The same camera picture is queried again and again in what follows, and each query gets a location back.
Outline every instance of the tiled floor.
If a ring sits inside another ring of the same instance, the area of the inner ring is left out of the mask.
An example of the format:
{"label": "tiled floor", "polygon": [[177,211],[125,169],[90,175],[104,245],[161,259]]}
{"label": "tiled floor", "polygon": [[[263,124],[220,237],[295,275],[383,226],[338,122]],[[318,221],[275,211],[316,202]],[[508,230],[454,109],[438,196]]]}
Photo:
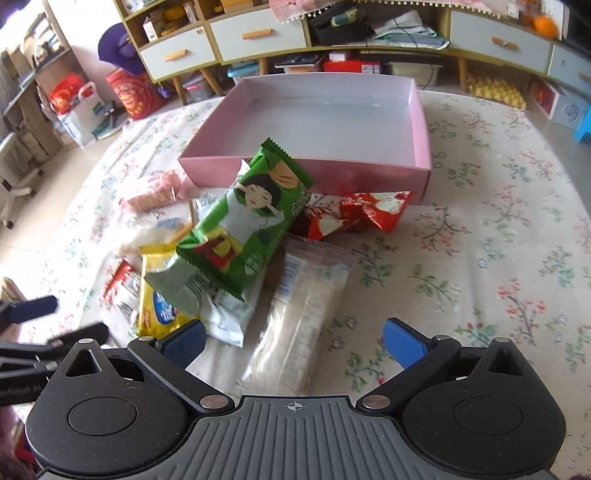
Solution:
{"label": "tiled floor", "polygon": [[0,229],[0,275],[12,278],[28,298],[42,294],[31,277],[41,271],[69,204],[115,138],[85,150],[62,150],[43,164],[45,176],[35,186],[37,195],[17,199],[13,229]]}
{"label": "tiled floor", "polygon": [[[562,160],[591,212],[591,144],[577,144],[572,130],[548,122],[537,108],[530,118]],[[43,165],[46,172],[35,198],[17,200],[13,230],[0,229],[0,275],[11,277],[29,298],[37,291],[34,273],[40,271],[51,239],[60,226],[70,202],[86,177],[116,137],[96,142],[85,150],[62,150]]]}

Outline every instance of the barcode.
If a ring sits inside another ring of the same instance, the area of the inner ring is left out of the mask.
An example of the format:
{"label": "barcode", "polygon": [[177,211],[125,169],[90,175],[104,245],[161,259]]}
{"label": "barcode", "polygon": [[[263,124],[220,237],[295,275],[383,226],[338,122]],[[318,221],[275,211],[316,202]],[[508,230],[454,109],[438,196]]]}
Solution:
{"label": "barcode", "polygon": [[191,290],[191,292],[193,292],[193,294],[196,297],[200,297],[201,294],[204,293],[211,286],[210,282],[203,281],[199,277],[201,277],[201,275],[199,273],[196,273],[195,275],[191,276],[191,278],[189,278],[189,280],[186,283],[187,288]]}
{"label": "barcode", "polygon": [[285,263],[283,265],[283,276],[281,282],[277,287],[276,295],[288,297],[291,294],[297,274],[300,272],[304,261],[296,258],[290,254],[285,255]]}

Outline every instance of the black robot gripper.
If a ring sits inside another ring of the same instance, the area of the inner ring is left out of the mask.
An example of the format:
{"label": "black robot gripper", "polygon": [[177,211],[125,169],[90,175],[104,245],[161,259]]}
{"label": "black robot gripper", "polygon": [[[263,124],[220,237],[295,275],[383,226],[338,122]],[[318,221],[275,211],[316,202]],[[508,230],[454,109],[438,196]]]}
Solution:
{"label": "black robot gripper", "polygon": [[355,406],[349,397],[236,406],[183,369],[205,335],[194,320],[126,349],[75,344],[26,424],[42,478],[552,478],[564,417],[509,339],[462,347],[389,319],[384,345],[405,370]]}

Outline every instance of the white drawer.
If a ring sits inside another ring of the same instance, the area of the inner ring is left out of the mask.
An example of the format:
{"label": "white drawer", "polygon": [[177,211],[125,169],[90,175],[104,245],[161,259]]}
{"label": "white drawer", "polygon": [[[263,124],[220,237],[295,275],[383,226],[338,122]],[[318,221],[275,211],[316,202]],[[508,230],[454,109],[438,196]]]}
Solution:
{"label": "white drawer", "polygon": [[452,12],[451,46],[544,73],[551,43],[520,28],[463,12]]}
{"label": "white drawer", "polygon": [[[301,22],[282,25],[270,8],[224,18],[210,25],[224,62],[306,47]],[[249,34],[263,36],[244,40],[243,35]]]}
{"label": "white drawer", "polygon": [[216,59],[203,27],[179,33],[139,53],[154,80],[197,68]]}
{"label": "white drawer", "polygon": [[591,61],[560,45],[554,45],[548,76],[591,96]]}

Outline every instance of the bed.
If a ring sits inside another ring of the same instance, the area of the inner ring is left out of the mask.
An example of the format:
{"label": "bed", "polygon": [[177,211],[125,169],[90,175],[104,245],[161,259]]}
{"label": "bed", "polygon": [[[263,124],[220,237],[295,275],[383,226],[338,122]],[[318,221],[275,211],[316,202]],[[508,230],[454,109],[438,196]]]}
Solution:
{"label": "bed", "polygon": [[[447,333],[465,345],[507,336],[566,417],[554,473],[591,473],[589,217],[523,112],[444,93],[422,92],[421,99],[434,163],[426,197],[390,235],[331,239],[353,249],[359,265],[320,338],[310,393],[349,394],[355,401],[400,371],[380,340],[392,316],[427,336]],[[21,341],[43,342],[97,320],[109,325],[118,344],[132,337],[102,300],[119,261],[106,239],[117,228],[122,183],[179,168],[178,155],[217,102],[134,123],[112,144],[70,206],[44,268],[40,291],[60,299],[59,314],[30,322]],[[189,369],[231,390],[247,356],[248,348],[209,339]]]}

